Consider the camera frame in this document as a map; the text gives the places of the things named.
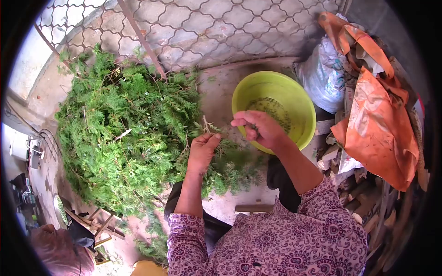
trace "woman's right hand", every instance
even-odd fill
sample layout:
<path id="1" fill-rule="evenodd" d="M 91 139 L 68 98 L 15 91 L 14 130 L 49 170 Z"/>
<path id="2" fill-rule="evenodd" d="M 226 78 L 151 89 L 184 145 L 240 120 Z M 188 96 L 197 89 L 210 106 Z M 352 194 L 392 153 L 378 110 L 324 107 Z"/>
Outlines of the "woman's right hand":
<path id="1" fill-rule="evenodd" d="M 262 111 L 238 111 L 233 115 L 232 126 L 243 125 L 246 139 L 256 141 L 262 146 L 273 150 L 281 140 L 288 138 L 282 127 L 269 114 Z"/>

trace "orange tarp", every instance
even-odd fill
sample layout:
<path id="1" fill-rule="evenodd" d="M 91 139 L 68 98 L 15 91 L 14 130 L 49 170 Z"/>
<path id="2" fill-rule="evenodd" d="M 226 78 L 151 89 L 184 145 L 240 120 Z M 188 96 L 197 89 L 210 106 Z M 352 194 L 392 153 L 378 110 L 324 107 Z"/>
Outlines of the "orange tarp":
<path id="1" fill-rule="evenodd" d="M 332 127 L 333 135 L 369 172 L 405 192 L 419 158 L 405 109 L 408 92 L 401 88 L 388 58 L 368 34 L 328 12 L 321 13 L 318 21 L 337 51 L 347 55 L 350 47 L 359 43 L 386 74 L 385 79 L 375 78 L 365 67 L 358 68 L 350 115 Z"/>

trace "evergreen sprig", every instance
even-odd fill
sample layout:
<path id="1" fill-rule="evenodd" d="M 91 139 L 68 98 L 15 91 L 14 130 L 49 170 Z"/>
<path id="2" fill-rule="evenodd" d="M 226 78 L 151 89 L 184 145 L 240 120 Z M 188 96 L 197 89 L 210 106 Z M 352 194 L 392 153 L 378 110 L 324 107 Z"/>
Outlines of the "evergreen sprig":
<path id="1" fill-rule="evenodd" d="M 204 132 L 197 76 L 170 74 L 165 82 L 154 67 L 119 64 L 98 44 L 93 53 L 92 66 L 86 53 L 71 64 L 72 90 L 56 113 L 66 176 L 85 201 L 143 216 L 165 183 L 183 180 L 191 140 Z M 250 163 L 248 152 L 223 139 L 202 196 L 240 190 L 251 180 Z"/>

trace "paisley print blouse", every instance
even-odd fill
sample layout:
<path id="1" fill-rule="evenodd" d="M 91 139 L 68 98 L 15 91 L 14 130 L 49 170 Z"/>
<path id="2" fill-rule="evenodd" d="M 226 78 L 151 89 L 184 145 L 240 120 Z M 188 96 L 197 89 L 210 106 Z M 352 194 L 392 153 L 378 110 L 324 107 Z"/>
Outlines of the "paisley print blouse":
<path id="1" fill-rule="evenodd" d="M 367 235 L 329 178 L 301 195 L 298 213 L 239 214 L 208 257 L 202 218 L 170 215 L 169 275 L 361 275 Z"/>

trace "woman's left hand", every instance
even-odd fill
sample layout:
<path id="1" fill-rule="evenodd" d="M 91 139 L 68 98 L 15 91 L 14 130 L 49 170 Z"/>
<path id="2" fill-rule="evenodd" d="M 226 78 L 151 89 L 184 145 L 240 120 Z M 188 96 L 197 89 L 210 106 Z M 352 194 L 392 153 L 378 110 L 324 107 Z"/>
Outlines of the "woman's left hand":
<path id="1" fill-rule="evenodd" d="M 207 172 L 213 151 L 221 141 L 221 134 L 205 133 L 193 139 L 186 174 L 204 175 Z"/>

